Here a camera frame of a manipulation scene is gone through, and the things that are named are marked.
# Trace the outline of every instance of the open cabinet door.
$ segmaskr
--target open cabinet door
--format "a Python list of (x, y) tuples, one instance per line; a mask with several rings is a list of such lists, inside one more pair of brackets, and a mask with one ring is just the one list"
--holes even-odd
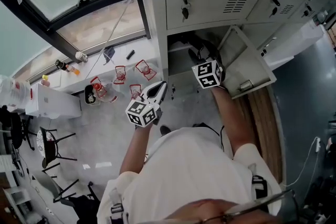
[(260, 53), (236, 25), (228, 30), (219, 45), (219, 51), (226, 68), (224, 85), (233, 98), (276, 81)]

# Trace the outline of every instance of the person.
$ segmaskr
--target person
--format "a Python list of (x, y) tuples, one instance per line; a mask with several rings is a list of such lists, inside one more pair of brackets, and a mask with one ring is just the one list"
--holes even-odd
[[(152, 125), (138, 127), (120, 168), (110, 180), (97, 214), (99, 224), (191, 221), (223, 215), (235, 204), (259, 198), (254, 176), (266, 182), (264, 197), (281, 192), (255, 146), (252, 130), (228, 92), (211, 88), (233, 152), (221, 148), (218, 135), (205, 124), (171, 132), (160, 128), (162, 137), (150, 148), (144, 163)], [(232, 223), (277, 223), (281, 202), (255, 210)], [(220, 218), (210, 220), (221, 222)]]

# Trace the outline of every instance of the air vent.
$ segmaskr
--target air vent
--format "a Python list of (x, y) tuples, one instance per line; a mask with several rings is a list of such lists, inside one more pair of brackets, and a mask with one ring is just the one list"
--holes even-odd
[(313, 15), (315, 13), (315, 10), (312, 10), (311, 12), (308, 12), (307, 17), (311, 17), (311, 15)]
[(228, 0), (223, 13), (240, 12), (246, 0)]
[(293, 5), (286, 5), (283, 8), (283, 10), (280, 12), (280, 14), (287, 14), (287, 13), (289, 13), (292, 10), (293, 7), (294, 7)]

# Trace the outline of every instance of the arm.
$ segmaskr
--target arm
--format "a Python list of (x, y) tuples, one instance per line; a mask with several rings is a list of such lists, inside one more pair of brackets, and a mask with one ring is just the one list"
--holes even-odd
[(126, 156), (122, 161), (119, 174), (123, 172), (131, 171), (135, 173), (140, 173), (145, 161), (146, 149), (149, 139), (149, 132), (152, 127), (152, 123), (145, 128), (136, 128), (131, 144), (128, 147)]
[(248, 127), (231, 96), (219, 87), (213, 87), (211, 91), (217, 102), (227, 136), (231, 142), (233, 154), (244, 144), (254, 144), (253, 132)]

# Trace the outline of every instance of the white shirt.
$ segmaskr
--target white shirt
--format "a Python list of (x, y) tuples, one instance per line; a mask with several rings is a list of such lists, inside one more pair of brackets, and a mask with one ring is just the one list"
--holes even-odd
[[(129, 224), (161, 220), (189, 202), (223, 199), (243, 204), (255, 199), (252, 171), (268, 183), (268, 195), (280, 187), (261, 158), (255, 145), (238, 149), (233, 159), (223, 153), (217, 134), (206, 127), (182, 128), (160, 138), (150, 149), (139, 174), (125, 172), (110, 180), (99, 211), (98, 224), (106, 224), (117, 190)], [(274, 215), (280, 209), (274, 203)]]

